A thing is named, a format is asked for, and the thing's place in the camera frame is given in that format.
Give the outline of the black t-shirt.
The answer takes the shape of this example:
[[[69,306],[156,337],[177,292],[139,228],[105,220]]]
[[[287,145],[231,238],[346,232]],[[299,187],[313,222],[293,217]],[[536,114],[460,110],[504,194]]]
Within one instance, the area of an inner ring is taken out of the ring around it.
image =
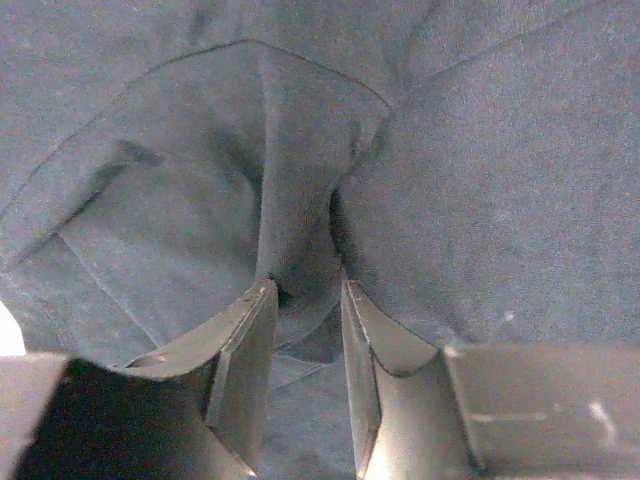
[[[355,280],[436,345],[639,339],[635,1],[5,1],[1,300],[120,365],[279,289],[264,479],[354,475]]]

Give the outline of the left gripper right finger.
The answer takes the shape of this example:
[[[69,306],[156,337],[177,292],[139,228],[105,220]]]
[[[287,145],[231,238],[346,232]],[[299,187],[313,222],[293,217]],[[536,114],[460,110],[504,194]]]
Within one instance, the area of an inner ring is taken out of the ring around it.
[[[632,345],[430,345],[346,281],[342,336],[361,479],[635,479]]]

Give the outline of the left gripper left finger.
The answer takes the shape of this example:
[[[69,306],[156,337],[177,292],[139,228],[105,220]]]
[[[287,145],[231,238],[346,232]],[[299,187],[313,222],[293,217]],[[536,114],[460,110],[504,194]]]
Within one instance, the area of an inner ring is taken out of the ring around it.
[[[1,360],[5,479],[253,479],[278,316],[262,281],[124,367]]]

